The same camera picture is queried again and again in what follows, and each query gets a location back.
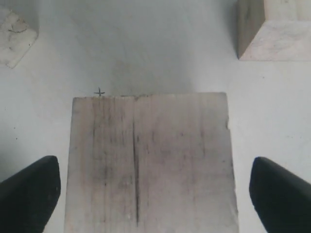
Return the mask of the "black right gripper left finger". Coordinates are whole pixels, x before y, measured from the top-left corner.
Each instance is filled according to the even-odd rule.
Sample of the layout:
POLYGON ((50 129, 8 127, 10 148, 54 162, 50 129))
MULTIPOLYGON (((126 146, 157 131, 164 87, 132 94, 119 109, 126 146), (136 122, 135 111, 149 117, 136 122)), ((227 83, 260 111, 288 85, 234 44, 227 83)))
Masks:
POLYGON ((0 183, 0 231, 42 233, 60 197, 56 156, 45 156, 0 183))

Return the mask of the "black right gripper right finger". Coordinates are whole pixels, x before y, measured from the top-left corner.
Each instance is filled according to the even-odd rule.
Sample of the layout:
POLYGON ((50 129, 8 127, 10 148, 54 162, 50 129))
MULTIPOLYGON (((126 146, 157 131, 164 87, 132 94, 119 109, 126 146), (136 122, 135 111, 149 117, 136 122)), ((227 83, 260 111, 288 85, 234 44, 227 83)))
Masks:
POLYGON ((279 164, 255 158, 249 194, 268 233, 311 231, 311 184, 279 164))

